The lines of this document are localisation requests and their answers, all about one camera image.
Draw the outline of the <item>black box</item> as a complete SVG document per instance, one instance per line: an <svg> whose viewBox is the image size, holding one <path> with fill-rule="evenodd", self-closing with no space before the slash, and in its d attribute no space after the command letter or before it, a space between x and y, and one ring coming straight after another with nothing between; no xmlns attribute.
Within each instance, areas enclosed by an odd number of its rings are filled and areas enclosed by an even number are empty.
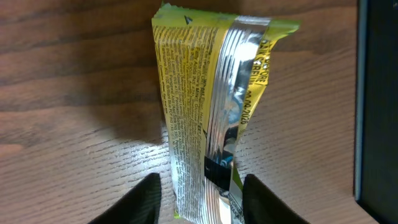
<svg viewBox="0 0 398 224"><path fill-rule="evenodd" d="M359 0L354 199L397 223L397 0Z"/></svg>

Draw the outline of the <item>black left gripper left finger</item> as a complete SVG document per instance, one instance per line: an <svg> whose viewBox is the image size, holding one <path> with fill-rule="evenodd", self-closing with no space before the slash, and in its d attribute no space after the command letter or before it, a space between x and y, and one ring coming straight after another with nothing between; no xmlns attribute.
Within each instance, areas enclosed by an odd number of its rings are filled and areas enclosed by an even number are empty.
<svg viewBox="0 0 398 224"><path fill-rule="evenodd" d="M161 198L160 175L150 173L88 224L158 224Z"/></svg>

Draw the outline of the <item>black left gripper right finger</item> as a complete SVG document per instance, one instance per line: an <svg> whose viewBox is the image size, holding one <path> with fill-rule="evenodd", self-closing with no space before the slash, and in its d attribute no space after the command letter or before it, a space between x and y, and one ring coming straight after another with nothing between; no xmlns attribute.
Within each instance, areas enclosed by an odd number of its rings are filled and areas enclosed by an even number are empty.
<svg viewBox="0 0 398 224"><path fill-rule="evenodd" d="M308 224L254 174L243 185L245 224Z"/></svg>

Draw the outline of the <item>green yellow snack packet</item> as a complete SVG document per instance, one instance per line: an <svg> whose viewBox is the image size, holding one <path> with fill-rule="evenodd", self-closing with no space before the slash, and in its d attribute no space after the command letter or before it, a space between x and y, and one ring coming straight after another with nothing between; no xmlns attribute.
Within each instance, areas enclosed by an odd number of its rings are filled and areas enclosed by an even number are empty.
<svg viewBox="0 0 398 224"><path fill-rule="evenodd" d="M299 27L171 4L153 16L178 217L244 221L236 146L268 85L271 50Z"/></svg>

